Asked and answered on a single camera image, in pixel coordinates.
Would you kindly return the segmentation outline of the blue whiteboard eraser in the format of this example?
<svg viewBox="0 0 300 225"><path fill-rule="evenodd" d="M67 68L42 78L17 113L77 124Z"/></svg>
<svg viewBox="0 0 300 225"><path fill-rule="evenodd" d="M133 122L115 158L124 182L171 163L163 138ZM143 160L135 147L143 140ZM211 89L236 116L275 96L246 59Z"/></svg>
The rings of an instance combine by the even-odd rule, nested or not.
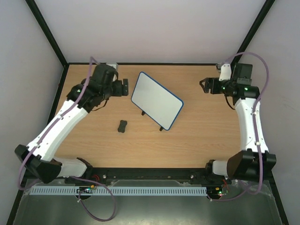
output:
<svg viewBox="0 0 300 225"><path fill-rule="evenodd" d="M127 126L128 122L126 120L120 120L120 124L118 127L118 132L119 133L125 133L126 131L126 126Z"/></svg>

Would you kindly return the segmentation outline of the small blue-framed whiteboard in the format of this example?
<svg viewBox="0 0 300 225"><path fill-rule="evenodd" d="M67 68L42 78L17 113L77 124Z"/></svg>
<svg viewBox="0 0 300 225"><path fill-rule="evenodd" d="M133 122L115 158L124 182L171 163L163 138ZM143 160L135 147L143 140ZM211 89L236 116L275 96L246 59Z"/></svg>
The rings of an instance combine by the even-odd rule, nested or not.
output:
<svg viewBox="0 0 300 225"><path fill-rule="evenodd" d="M159 126L170 130L184 102L145 72L140 72L131 96L131 101Z"/></svg>

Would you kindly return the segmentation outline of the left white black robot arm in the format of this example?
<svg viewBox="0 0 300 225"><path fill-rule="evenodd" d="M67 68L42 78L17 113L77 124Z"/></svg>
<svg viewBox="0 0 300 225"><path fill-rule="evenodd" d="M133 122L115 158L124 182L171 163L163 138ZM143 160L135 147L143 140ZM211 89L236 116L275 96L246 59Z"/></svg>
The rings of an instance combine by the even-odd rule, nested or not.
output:
<svg viewBox="0 0 300 225"><path fill-rule="evenodd" d="M100 63L90 68L85 79L72 87L61 109L44 130L27 145L18 145L15 154L22 167L41 182L57 177L82 177L90 164L82 158L56 158L55 153L70 131L91 111L98 110L110 97L129 94L128 79L119 80L115 67Z"/></svg>

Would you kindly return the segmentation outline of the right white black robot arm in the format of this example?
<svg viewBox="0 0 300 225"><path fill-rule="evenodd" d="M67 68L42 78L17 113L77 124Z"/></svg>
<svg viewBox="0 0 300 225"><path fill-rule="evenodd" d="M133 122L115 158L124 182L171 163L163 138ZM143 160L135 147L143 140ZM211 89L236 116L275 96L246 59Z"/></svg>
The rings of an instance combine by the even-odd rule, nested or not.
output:
<svg viewBox="0 0 300 225"><path fill-rule="evenodd" d="M230 179L262 182L275 166L277 159L270 154L264 140L260 120L260 91L253 86L251 64L236 63L233 69L223 64L218 78L208 77L199 82L204 93L223 94L232 98L230 105L238 115L240 151L227 161L210 160L204 172L208 183L216 183L221 176Z"/></svg>

